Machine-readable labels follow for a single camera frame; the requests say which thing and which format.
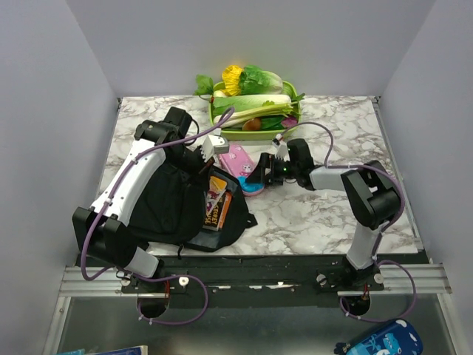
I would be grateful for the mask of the pink pencil case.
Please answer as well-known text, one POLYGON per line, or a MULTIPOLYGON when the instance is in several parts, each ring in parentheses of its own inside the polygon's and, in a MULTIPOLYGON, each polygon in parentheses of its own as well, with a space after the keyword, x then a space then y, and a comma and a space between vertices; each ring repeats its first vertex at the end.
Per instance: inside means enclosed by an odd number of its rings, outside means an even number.
POLYGON ((245 196, 254 196, 262 192, 265 187, 264 184, 248 183, 246 181, 256 164, 241 145, 231 143, 229 151, 218 155, 218 159, 220 166, 239 181, 245 196))

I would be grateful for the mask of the blue Treehouse book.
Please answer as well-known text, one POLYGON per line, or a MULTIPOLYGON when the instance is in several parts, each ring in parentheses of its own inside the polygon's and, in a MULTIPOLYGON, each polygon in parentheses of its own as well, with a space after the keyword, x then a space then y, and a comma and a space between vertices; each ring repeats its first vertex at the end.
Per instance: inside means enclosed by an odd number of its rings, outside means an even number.
POLYGON ((218 231, 220 229, 220 220, 222 217, 225 201, 228 193, 226 192, 217 202, 215 207, 206 215, 203 228, 212 231, 218 231))

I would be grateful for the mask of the black student backpack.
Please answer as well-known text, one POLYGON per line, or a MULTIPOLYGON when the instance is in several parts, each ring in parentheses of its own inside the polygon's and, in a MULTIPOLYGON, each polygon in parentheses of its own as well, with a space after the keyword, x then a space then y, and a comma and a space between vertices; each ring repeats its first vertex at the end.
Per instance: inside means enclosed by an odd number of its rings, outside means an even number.
POLYGON ((257 224, 235 177, 215 166, 201 174, 190 175, 164 163, 139 196, 128 228, 144 242, 215 252, 232 245, 246 229, 257 224), (204 227, 205 198, 211 176, 226 181, 231 196, 223 225, 217 231, 204 227))

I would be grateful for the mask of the Roald Dahl Charlie book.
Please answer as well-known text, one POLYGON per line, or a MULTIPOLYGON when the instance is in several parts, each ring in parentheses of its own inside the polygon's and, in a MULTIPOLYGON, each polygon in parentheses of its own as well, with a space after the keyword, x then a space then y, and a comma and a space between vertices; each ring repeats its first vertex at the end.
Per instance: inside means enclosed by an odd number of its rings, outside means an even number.
POLYGON ((227 182, 219 177, 210 176, 209 190, 205 198, 206 214, 209 214, 225 194, 227 182))

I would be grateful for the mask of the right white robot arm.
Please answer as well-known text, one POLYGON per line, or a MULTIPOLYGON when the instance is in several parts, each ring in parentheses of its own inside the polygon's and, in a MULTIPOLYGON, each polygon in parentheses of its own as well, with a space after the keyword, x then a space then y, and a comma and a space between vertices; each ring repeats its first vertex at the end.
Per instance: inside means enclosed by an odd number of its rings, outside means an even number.
POLYGON ((354 166, 316 165, 301 138, 281 143, 278 148, 286 148, 289 159, 262 153, 246 182, 270 186, 293 179, 308 191, 344 192, 357 225, 337 278, 345 288, 359 288, 375 267, 382 234, 403 213, 405 200, 398 182, 377 160, 354 166))

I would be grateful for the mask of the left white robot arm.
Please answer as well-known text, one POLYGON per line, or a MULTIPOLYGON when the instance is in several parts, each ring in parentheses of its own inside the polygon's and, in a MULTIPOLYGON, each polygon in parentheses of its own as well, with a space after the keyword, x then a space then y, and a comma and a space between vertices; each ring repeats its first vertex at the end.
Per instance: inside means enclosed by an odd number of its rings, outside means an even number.
POLYGON ((102 274, 86 270, 87 257, 94 257, 137 275, 146 291, 158 291, 162 262, 148 253, 149 244, 186 243, 199 234, 211 169, 200 149, 186 145, 192 121, 173 106, 163 120, 139 124, 112 182, 90 207, 75 210, 72 223, 85 280, 102 274))

